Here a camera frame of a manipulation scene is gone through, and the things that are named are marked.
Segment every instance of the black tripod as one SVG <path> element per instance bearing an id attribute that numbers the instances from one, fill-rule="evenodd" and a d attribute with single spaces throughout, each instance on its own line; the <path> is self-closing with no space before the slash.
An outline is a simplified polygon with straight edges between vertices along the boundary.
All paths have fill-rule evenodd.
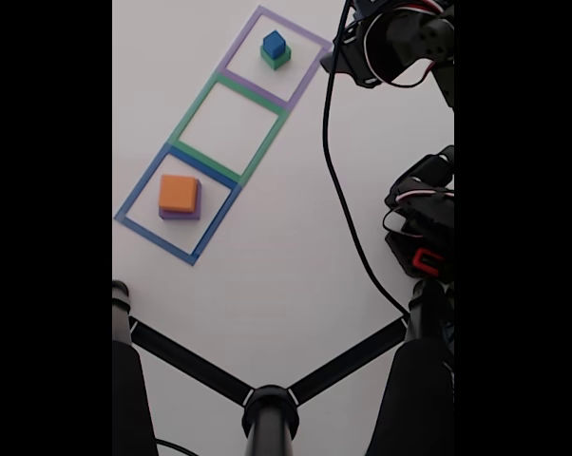
<path id="1" fill-rule="evenodd" d="M 454 321 L 454 311 L 442 286 L 433 279 L 417 283 L 409 307 L 408 323 L 392 322 L 289 388 L 253 389 L 129 316 L 127 287 L 113 281 L 112 455 L 158 454 L 143 369 L 132 343 L 243 406 L 247 456 L 287 456 L 292 455 L 299 425 L 297 407 L 403 340 L 367 455 L 386 454 L 386 448 L 391 448 L 391 455 L 448 454 L 452 432 L 443 431 L 452 429 L 454 354 L 445 343 L 444 328 L 446 322 Z M 426 438 L 411 439 L 412 431 L 425 433 Z"/>

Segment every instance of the purple square outline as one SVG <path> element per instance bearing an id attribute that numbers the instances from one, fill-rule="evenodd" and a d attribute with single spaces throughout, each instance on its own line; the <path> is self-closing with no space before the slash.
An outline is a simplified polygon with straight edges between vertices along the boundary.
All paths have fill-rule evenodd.
<path id="1" fill-rule="evenodd" d="M 281 26 L 286 27 L 287 29 L 294 31 L 294 32 L 298 33 L 299 35 L 307 38 L 308 40 L 313 41 L 314 43 L 318 43 L 321 46 L 321 50 L 315 56 L 314 61 L 312 62 L 310 67 L 307 69 L 307 72 L 305 73 L 305 75 L 301 79 L 301 82 L 298 84 L 295 92 L 290 97 L 290 100 L 288 100 L 287 102 L 282 100 L 281 98 L 279 98 L 277 95 L 274 95 L 273 93 L 269 92 L 268 90 L 265 90 L 264 88 L 259 87 L 255 83 L 248 81 L 247 79 L 244 79 L 241 76 L 238 76 L 233 71 L 227 69 L 229 62 L 231 62 L 231 59 L 233 59 L 233 56 L 236 55 L 236 52 L 238 52 L 239 47 L 241 46 L 241 44 L 244 42 L 244 40 L 248 36 L 248 33 L 250 33 L 250 30 L 252 30 L 252 28 L 255 26 L 255 24 L 257 23 L 257 20 L 260 16 L 265 16 L 265 17 L 277 22 Z M 279 14 L 276 14 L 273 11 L 266 9 L 265 7 L 258 6 L 257 9 L 255 10 L 255 12 L 253 13 L 253 15 L 250 17 L 250 19 L 248 19 L 248 22 L 246 23 L 244 28 L 239 33 L 238 37 L 236 38 L 236 41 L 233 42 L 233 44 L 231 45 L 231 47 L 229 47 L 229 50 L 227 51 L 225 56 L 220 61 L 219 66 L 217 66 L 217 72 L 222 74 L 223 76 L 235 81 L 236 83 L 240 84 L 241 86 L 249 88 L 250 90 L 252 90 L 252 91 L 256 92 L 258 95 L 260 95 L 261 97 L 266 98 L 267 100 L 269 100 L 273 104 L 278 105 L 280 107 L 283 107 L 284 109 L 286 109 L 287 111 L 290 112 L 293 110 L 296 103 L 298 102 L 298 100 L 303 95 L 303 92 L 305 91 L 305 89 L 307 88 L 309 83 L 312 81 L 312 78 L 314 77 L 315 72 L 317 71 L 317 69 L 319 67 L 320 59 L 326 54 L 326 52 L 331 50 L 332 46 L 333 46 L 333 43 L 331 43 L 330 41 L 327 41 L 324 38 L 321 38 L 321 37 L 317 36 L 316 34 L 311 33 L 307 29 L 305 29 L 301 26 L 298 26 L 294 22 L 289 21 L 285 17 L 282 17 Z"/>

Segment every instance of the green cube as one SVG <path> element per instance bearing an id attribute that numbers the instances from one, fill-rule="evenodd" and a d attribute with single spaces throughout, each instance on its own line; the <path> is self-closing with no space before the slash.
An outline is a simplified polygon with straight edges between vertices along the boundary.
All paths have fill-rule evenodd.
<path id="1" fill-rule="evenodd" d="M 286 50 L 282 53 L 282 55 L 280 55 L 276 59 L 272 59 L 271 56 L 267 52 L 265 52 L 263 46 L 260 47 L 260 56 L 263 58 L 265 62 L 267 62 L 267 65 L 269 65 L 273 69 L 278 69 L 286 62 L 288 62 L 290 60 L 290 54 L 291 54 L 290 48 L 288 47 L 288 45 L 286 45 Z"/>

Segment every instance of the stacked cubes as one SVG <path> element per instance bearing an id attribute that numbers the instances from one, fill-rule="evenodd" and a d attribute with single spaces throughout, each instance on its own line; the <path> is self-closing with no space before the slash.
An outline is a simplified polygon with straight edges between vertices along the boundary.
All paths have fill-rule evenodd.
<path id="1" fill-rule="evenodd" d="M 260 56 L 271 68 L 280 68 L 290 60 L 290 55 L 291 50 L 286 45 L 286 40 L 277 33 L 277 30 L 272 31 L 263 39 Z"/>
<path id="2" fill-rule="evenodd" d="M 162 176 L 160 217 L 162 219 L 199 220 L 201 183 L 187 176 Z"/>

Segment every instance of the purple cube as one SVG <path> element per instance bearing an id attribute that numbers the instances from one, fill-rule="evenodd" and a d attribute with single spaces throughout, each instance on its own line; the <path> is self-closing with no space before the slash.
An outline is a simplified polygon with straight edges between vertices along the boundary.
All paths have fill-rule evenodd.
<path id="1" fill-rule="evenodd" d="M 160 217 L 164 220 L 199 220 L 201 214 L 201 182 L 198 180 L 198 190 L 195 196 L 195 211 L 176 212 L 164 211 L 160 208 Z"/>

